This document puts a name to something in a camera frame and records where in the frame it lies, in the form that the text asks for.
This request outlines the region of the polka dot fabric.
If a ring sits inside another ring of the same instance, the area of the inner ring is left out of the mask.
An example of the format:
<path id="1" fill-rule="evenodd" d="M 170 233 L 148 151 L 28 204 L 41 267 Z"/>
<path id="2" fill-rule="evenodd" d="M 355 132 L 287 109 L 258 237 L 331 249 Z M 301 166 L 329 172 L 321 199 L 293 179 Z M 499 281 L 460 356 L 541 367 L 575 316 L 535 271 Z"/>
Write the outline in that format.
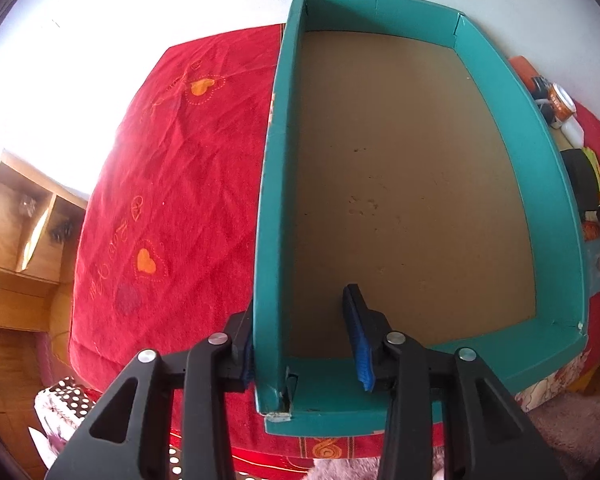
<path id="1" fill-rule="evenodd" d="M 100 397 L 96 390 L 71 376 L 60 378 L 34 397 L 34 414 L 41 429 L 29 427 L 29 434 L 45 468 L 54 461 Z"/>

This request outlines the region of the pink fluffy rug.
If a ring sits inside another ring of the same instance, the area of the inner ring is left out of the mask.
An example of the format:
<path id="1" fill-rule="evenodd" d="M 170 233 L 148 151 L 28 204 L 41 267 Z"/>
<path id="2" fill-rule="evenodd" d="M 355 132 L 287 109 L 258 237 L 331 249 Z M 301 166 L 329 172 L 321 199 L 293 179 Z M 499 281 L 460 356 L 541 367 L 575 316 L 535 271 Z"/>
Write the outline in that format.
<path id="1" fill-rule="evenodd" d="M 565 392 L 535 408 L 529 418 L 569 479 L 584 479 L 600 459 L 600 396 Z M 378 457 L 316 460 L 308 479 L 375 479 Z"/>

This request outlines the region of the white earbuds case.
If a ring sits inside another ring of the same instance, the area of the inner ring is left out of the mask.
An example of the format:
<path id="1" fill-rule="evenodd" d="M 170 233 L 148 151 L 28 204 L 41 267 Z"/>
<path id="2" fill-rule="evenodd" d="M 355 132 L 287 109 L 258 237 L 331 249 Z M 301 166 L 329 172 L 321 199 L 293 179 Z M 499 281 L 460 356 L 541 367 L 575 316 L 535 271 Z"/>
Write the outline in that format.
<path id="1" fill-rule="evenodd" d="M 574 148 L 584 147 L 584 130 L 574 116 L 562 123 L 560 131 Z"/>

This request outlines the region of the black round object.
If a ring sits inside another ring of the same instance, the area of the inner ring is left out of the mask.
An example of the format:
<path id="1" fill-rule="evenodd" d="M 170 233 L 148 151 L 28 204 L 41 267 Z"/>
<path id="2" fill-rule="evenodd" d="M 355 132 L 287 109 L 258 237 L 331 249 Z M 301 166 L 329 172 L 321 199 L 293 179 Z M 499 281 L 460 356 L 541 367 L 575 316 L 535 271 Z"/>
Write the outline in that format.
<path id="1" fill-rule="evenodd" d="M 588 211 L 596 211 L 600 203 L 595 171 L 580 148 L 563 150 L 560 154 L 567 170 L 573 195 L 576 198 L 580 217 L 584 218 Z"/>

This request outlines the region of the orange tape roll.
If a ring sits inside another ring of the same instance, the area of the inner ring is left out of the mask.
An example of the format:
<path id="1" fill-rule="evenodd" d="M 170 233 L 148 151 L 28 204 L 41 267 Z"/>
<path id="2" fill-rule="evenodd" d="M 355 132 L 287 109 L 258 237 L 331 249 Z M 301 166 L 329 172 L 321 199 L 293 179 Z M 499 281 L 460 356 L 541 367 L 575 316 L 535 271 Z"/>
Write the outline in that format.
<path id="1" fill-rule="evenodd" d="M 548 123 L 556 129 L 577 113 L 572 97 L 562 86 L 554 82 L 548 86 L 546 104 Z"/>

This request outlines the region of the wooden bedside cabinet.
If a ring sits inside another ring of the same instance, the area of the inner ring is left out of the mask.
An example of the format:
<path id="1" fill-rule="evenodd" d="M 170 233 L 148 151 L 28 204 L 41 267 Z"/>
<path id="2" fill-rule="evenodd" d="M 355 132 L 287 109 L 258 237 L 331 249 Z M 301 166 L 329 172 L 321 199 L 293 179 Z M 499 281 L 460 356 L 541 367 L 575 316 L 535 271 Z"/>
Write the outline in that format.
<path id="1" fill-rule="evenodd" d="M 32 479 L 46 468 L 30 437 L 33 401 L 71 374 L 68 336 L 87 200 L 0 152 L 0 441 Z"/>

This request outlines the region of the red bedspread with hearts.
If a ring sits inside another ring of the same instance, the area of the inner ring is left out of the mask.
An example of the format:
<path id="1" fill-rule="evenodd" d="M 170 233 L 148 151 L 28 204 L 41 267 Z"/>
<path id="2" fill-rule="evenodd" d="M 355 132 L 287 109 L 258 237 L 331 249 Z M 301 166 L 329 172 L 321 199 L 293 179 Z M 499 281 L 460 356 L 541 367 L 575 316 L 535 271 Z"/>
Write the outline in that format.
<path id="1" fill-rule="evenodd" d="M 76 256 L 71 366 L 104 390 L 140 349 L 183 350 L 253 306 L 266 134 L 286 24 L 235 30 L 166 51 L 137 91 L 86 208 Z M 536 382 L 556 392 L 600 358 L 600 324 L 580 356 Z M 268 434 L 256 388 L 232 396 L 245 463 L 362 458 L 379 432 Z"/>

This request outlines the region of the teal cardboard box lid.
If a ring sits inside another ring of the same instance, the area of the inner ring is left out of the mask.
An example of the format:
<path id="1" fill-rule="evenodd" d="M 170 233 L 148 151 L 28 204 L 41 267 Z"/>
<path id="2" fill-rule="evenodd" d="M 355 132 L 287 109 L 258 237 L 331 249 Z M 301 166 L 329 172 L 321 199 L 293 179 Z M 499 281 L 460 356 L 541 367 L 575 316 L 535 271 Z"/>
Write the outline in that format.
<path id="1" fill-rule="evenodd" d="M 292 0 L 266 134 L 253 285 L 268 434 L 367 436 L 341 307 L 474 349 L 510 391 L 580 356 L 588 270 L 544 119 L 464 13 L 425 0 Z"/>

